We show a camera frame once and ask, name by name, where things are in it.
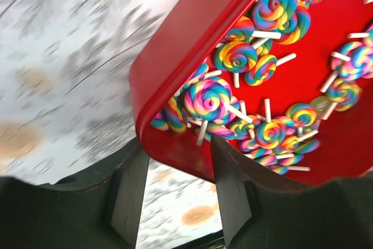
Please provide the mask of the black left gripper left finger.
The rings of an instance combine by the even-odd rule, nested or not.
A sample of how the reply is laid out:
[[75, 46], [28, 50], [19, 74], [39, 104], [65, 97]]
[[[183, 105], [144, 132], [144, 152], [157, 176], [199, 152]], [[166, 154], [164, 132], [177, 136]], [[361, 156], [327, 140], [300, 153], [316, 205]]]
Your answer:
[[1, 178], [2, 248], [135, 248], [149, 157], [137, 139], [59, 180]]

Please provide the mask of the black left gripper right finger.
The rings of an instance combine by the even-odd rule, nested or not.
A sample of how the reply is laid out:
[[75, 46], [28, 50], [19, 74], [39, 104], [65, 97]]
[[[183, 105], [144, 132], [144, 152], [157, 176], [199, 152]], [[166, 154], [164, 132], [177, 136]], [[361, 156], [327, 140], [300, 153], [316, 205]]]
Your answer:
[[211, 154], [227, 248], [372, 247], [372, 177], [314, 187], [271, 171], [219, 136]]

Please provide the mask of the red tin of swirl lollipops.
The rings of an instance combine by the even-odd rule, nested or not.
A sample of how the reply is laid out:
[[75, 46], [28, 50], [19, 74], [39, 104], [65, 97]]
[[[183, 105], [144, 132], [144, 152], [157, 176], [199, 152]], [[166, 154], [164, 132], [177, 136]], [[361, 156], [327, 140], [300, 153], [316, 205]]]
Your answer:
[[[150, 122], [200, 62], [209, 59], [213, 44], [254, 0], [179, 0], [133, 63], [129, 74], [135, 129], [155, 160], [213, 181], [210, 145], [196, 146], [196, 134], [161, 132]], [[363, 0], [323, 0], [309, 8], [311, 27], [292, 45], [275, 45], [273, 53], [296, 58], [280, 66], [260, 86], [242, 83], [234, 94], [251, 114], [263, 114], [270, 99], [272, 114], [284, 114], [295, 103], [320, 94], [331, 74], [330, 53], [346, 42], [348, 33], [372, 21], [372, 5]], [[362, 95], [351, 109], [333, 113], [321, 123], [321, 146], [306, 155], [309, 172], [289, 172], [292, 179], [317, 185], [333, 177], [359, 176], [372, 167], [372, 80], [360, 79]]]

